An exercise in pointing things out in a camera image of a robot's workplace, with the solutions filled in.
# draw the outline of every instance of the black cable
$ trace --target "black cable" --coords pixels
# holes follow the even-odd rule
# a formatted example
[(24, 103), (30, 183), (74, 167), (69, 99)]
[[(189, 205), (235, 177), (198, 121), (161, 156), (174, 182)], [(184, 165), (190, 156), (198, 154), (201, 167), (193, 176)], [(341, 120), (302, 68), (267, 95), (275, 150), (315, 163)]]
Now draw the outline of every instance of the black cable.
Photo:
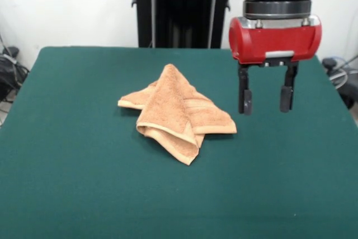
[(340, 68), (342, 68), (342, 67), (345, 67), (346, 65), (352, 63), (352, 62), (353, 62), (354, 60), (356, 60), (356, 59), (358, 59), (358, 55), (356, 55), (356, 56), (354, 56), (353, 58), (351, 58), (350, 60), (348, 60), (348, 61), (342, 63), (341, 65), (339, 65), (338, 67), (336, 67), (335, 70), (338, 70), (338, 69), (340, 69)]

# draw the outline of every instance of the table surface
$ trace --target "table surface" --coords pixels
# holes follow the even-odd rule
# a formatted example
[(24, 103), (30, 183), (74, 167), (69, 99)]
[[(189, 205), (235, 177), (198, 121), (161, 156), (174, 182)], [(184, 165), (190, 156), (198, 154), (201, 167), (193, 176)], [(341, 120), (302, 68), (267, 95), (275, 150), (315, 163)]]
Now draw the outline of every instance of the table surface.
[[(117, 100), (173, 63), (229, 112), (191, 166)], [(0, 238), (358, 238), (358, 133), (317, 59), (294, 110), (285, 68), (252, 68), (239, 115), (226, 50), (45, 48), (0, 130)]]

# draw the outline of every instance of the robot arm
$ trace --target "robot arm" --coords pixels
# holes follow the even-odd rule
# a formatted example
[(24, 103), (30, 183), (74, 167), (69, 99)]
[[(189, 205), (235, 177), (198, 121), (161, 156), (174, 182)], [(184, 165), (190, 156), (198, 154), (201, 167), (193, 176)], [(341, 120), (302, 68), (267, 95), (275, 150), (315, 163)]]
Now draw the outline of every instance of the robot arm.
[(312, 58), (321, 42), (321, 23), (310, 10), (311, 0), (244, 0), (243, 17), (232, 19), (229, 32), (233, 58), (239, 61), (239, 113), (251, 114), (252, 65), (288, 67), (280, 110), (292, 109), (298, 62)]

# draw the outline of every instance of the folded towel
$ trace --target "folded towel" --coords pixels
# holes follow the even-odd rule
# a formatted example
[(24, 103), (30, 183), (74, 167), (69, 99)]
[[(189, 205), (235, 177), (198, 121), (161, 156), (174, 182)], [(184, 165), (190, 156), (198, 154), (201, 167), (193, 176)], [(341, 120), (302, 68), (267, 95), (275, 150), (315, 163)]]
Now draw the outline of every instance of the folded towel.
[(199, 154), (205, 134), (237, 132), (230, 115), (198, 93), (172, 64), (158, 81), (123, 96), (118, 105), (142, 110), (137, 130), (187, 165)]

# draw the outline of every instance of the black metal stand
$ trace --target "black metal stand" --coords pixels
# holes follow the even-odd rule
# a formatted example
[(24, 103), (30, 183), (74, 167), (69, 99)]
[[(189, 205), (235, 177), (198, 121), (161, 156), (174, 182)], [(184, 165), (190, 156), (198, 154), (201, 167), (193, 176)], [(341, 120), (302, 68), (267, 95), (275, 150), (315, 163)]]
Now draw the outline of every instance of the black metal stand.
[(228, 0), (133, 0), (139, 47), (220, 48)]

